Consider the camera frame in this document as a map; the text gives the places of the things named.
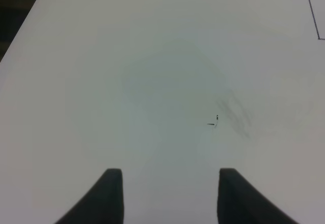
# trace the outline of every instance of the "dark background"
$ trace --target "dark background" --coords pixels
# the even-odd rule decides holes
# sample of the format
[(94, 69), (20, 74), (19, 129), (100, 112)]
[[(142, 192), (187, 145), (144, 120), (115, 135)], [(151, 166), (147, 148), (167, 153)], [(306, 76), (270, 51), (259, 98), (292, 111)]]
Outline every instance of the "dark background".
[(0, 62), (35, 0), (0, 0)]

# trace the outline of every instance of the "pencil mark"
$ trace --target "pencil mark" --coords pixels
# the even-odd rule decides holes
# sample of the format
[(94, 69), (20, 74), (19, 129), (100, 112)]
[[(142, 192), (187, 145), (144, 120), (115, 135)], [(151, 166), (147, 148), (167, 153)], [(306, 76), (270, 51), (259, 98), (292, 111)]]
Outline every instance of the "pencil mark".
[(317, 32), (317, 37), (318, 37), (319, 40), (325, 40), (325, 39), (323, 39), (323, 38), (321, 38), (319, 36), (319, 31), (318, 31), (318, 27), (317, 27), (317, 23), (316, 23), (315, 14), (314, 14), (314, 11), (313, 11), (313, 6), (311, 4), (311, 0), (308, 0), (308, 2), (309, 2), (310, 10), (311, 10), (311, 15), (313, 16), (313, 19), (314, 19), (314, 24), (315, 24), (315, 28), (316, 28), (316, 32)]
[(216, 124), (214, 124), (214, 123), (208, 123), (208, 125), (215, 126), (214, 128), (216, 128), (217, 125), (218, 125), (218, 122), (219, 122), (219, 115), (217, 115), (217, 123)]
[(221, 100), (216, 103), (225, 113), (234, 131), (242, 137), (250, 138), (248, 127), (251, 127), (251, 116), (239, 100), (232, 94), (226, 101)]

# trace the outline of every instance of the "small black mark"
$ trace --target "small black mark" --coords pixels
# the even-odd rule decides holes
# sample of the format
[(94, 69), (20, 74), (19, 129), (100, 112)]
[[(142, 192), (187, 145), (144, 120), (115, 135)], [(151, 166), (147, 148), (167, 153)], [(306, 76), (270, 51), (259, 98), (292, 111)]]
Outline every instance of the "small black mark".
[(217, 123), (216, 124), (208, 123), (208, 125), (214, 126), (214, 128), (216, 128), (218, 125), (218, 122), (219, 122), (219, 115), (217, 115)]

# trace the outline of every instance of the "black line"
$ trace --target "black line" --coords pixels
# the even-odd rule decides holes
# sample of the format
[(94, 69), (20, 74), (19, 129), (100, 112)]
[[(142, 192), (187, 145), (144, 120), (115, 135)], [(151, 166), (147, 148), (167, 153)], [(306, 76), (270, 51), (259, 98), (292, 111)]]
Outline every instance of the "black line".
[(319, 40), (325, 40), (325, 39), (321, 39), (320, 36), (319, 36), (319, 32), (318, 32), (318, 28), (317, 28), (317, 23), (316, 23), (316, 18), (315, 18), (315, 15), (314, 15), (314, 11), (313, 11), (313, 6), (311, 5), (311, 1), (309, 1), (309, 5), (310, 5), (310, 10), (311, 10), (311, 14), (313, 15), (313, 19), (314, 19), (314, 23), (315, 23), (315, 28), (316, 28), (316, 32), (317, 32), (317, 36), (318, 36), (318, 39)]

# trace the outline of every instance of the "white surface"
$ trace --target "white surface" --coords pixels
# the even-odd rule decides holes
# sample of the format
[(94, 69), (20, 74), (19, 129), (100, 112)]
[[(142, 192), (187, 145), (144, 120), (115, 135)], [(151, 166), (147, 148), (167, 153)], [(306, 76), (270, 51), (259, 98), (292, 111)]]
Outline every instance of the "white surface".
[(118, 167), (126, 224), (216, 223), (234, 167), (322, 223), (324, 57), (307, 0), (37, 0), (0, 63), (0, 222)]

